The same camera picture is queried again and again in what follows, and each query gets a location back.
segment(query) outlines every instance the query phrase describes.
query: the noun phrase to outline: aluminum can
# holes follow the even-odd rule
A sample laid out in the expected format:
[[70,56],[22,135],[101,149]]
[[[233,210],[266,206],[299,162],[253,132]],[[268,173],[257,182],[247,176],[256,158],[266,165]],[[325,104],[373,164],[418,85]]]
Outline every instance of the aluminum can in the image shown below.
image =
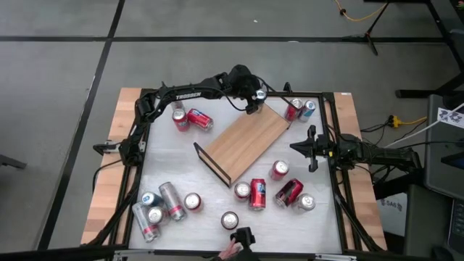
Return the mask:
[[303,105],[302,111],[299,113],[298,120],[307,122],[312,113],[316,110],[316,104],[312,101],[306,101]]
[[183,205],[186,209],[192,212],[200,212],[203,209],[203,201],[197,193],[189,193],[183,200]]
[[200,127],[203,131],[208,131],[213,126],[212,118],[197,109],[190,109],[187,113],[188,121]]
[[269,170],[269,176],[275,181],[281,180],[289,172],[289,164],[283,160],[276,160]]
[[170,221],[169,213],[164,207],[152,207],[148,210],[147,216],[155,225],[167,225]]
[[263,210],[266,208],[266,182],[264,178],[253,178],[250,183],[252,192],[249,198],[249,208],[251,210]]
[[291,204],[291,208],[297,213],[306,213],[316,207],[314,197],[307,193],[298,196],[297,200]]
[[173,110],[175,110],[175,109],[185,109],[183,107],[182,101],[173,101],[173,102],[171,102],[171,107],[173,108]]
[[144,235],[146,243],[149,243],[161,236],[158,225],[150,224],[146,217],[146,206],[141,202],[137,202],[132,206],[133,215],[136,217],[138,226]]
[[142,194],[142,204],[149,207],[162,206],[165,204],[165,201],[162,200],[162,197],[156,195],[153,192],[145,192]]
[[285,186],[277,192],[274,197],[275,202],[280,207],[288,207],[291,203],[297,200],[297,197],[303,191],[303,183],[296,178],[292,178]]
[[227,211],[220,218],[220,223],[227,230],[233,230],[239,225],[239,217],[236,213]]
[[187,131],[190,128],[190,122],[187,118],[186,111],[183,109],[174,109],[173,121],[179,131]]
[[172,219],[179,221],[187,217],[185,210],[182,208],[179,195],[171,182],[166,182],[159,186],[159,192],[165,200],[167,211]]
[[293,108],[290,104],[287,105],[285,114],[283,115],[288,121],[293,121],[298,117],[298,114],[303,108],[303,101],[301,99],[295,98],[290,101],[295,107]]
[[237,199],[240,202],[245,202],[246,200],[248,200],[251,192],[252,192],[252,188],[250,188],[249,184],[244,181],[238,182],[233,187],[233,193],[235,195],[235,199]]

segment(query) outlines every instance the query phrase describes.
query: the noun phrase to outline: coca-cola can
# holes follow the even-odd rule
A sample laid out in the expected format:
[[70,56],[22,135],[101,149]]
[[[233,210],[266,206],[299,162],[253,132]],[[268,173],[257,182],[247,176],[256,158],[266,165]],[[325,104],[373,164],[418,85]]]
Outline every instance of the coca-cola can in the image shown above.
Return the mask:
[[187,118],[186,111],[183,109],[174,109],[173,121],[179,131],[187,131],[190,128],[189,119]]
[[249,197],[249,208],[251,210],[263,210],[266,208],[266,182],[264,178],[253,178],[250,183],[252,192]]
[[303,105],[302,111],[299,113],[298,120],[307,122],[312,113],[316,110],[316,104],[312,101],[306,101]]
[[167,225],[170,221],[169,213],[164,207],[152,207],[148,210],[148,220],[156,225]]
[[283,160],[276,160],[269,170],[269,176],[275,181],[281,180],[289,172],[289,164]]
[[213,120],[210,116],[197,109],[190,109],[187,113],[188,121],[200,127],[203,131],[208,131],[213,126]]
[[233,230],[239,225],[239,217],[236,213],[227,211],[220,218],[220,223],[227,230]]
[[291,204],[291,208],[297,213],[306,213],[316,207],[314,197],[308,193],[303,193],[298,196],[297,200]]
[[145,242],[149,243],[161,236],[158,225],[151,224],[146,217],[146,206],[141,202],[137,202],[132,206],[132,212],[136,217],[137,224],[144,236]]
[[173,110],[176,110],[176,109],[185,109],[185,108],[183,107],[182,101],[173,101],[173,102],[171,102],[171,107],[173,108]]
[[200,212],[203,209],[203,201],[197,193],[189,193],[183,200],[183,205],[186,209],[192,212]]
[[280,207],[288,207],[297,200],[297,197],[303,191],[303,183],[296,178],[292,178],[285,186],[277,192],[274,197],[275,203]]
[[303,108],[303,101],[301,99],[295,98],[290,101],[293,106],[290,104],[287,106],[287,109],[285,110],[285,114],[283,115],[288,121],[293,121],[295,120],[299,113],[301,112]]
[[235,199],[240,202],[245,202],[248,200],[251,192],[252,188],[250,188],[249,184],[244,181],[238,182],[235,187],[233,187],[233,194],[235,195]]

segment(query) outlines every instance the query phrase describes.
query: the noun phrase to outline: table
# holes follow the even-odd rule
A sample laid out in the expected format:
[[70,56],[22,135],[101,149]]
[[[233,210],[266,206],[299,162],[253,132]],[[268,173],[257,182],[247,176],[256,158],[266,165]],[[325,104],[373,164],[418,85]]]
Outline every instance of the table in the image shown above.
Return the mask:
[[[127,136],[133,122],[133,104],[140,97],[141,91],[142,89],[140,88],[121,89],[109,132],[109,139],[120,141]],[[357,124],[357,116],[351,94],[335,93],[334,98],[342,133],[351,133],[360,137],[359,125]],[[328,109],[327,115],[329,118],[331,114],[329,113],[330,107],[328,103],[326,103],[326,108]],[[102,164],[104,165],[118,159],[118,154],[105,154]],[[100,172],[89,209],[86,227],[84,228],[82,243],[92,240],[113,214],[117,204],[123,170],[124,167],[122,164],[116,164]],[[369,173],[362,169],[354,169],[349,172],[349,179],[357,218],[376,243],[385,249],[386,244]],[[115,239],[116,244],[123,242],[126,214],[127,210],[119,223]],[[344,219],[344,224],[348,249],[354,249],[351,226],[348,219]]]

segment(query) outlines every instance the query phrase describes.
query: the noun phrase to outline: red can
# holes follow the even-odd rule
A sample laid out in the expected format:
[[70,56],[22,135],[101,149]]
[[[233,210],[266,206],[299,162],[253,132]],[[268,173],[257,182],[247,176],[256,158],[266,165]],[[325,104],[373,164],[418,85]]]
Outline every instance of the red can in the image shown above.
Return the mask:
[[289,164],[283,160],[276,160],[269,170],[269,176],[275,181],[281,180],[289,172]]
[[208,131],[210,128],[212,128],[212,118],[197,109],[190,109],[187,114],[187,118],[191,123],[196,124],[203,131]]
[[266,208],[266,182],[264,178],[253,178],[250,183],[252,193],[249,198],[249,208],[251,210],[263,210]]
[[295,106],[296,108],[289,104],[283,116],[288,121],[293,121],[298,117],[299,113],[301,112],[303,108],[303,101],[301,99],[295,98],[295,99],[292,99],[290,103],[292,103],[293,106]]
[[173,121],[179,131],[187,131],[190,128],[190,123],[187,119],[186,111],[183,109],[174,109]]
[[288,207],[291,203],[297,200],[297,197],[303,191],[303,183],[296,178],[291,179],[285,186],[277,192],[274,197],[275,202],[280,207]]

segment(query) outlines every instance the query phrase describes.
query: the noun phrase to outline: can lid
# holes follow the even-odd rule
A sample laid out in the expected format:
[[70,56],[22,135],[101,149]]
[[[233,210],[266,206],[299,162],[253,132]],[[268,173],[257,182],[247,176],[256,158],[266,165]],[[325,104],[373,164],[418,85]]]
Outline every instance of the can lid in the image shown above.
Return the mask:
[[186,116],[186,111],[183,109],[174,109],[173,111],[173,119],[174,120],[182,120]]
[[239,196],[248,196],[251,193],[251,188],[246,182],[239,182],[235,185],[235,192]]
[[148,219],[151,223],[159,223],[163,218],[161,207],[152,207],[148,211]]
[[234,212],[226,212],[221,218],[221,223],[224,228],[233,229],[239,224],[239,217]]
[[201,202],[201,199],[197,193],[190,193],[183,200],[183,203],[188,209],[197,208],[200,205],[200,202]]
[[301,99],[292,99],[291,103],[298,109],[301,109],[303,107],[303,101]]
[[142,203],[145,205],[150,205],[154,201],[154,194],[152,192],[145,192],[142,194]]
[[309,194],[302,194],[299,201],[301,202],[301,207],[305,210],[312,210],[316,206],[316,201]]
[[278,173],[287,173],[289,171],[289,164],[287,162],[284,162],[283,160],[278,160],[275,163],[275,170]]
[[308,109],[313,109],[313,108],[315,107],[315,104],[314,104],[314,102],[312,102],[312,101],[306,101],[306,102],[304,103],[304,105],[305,105]]

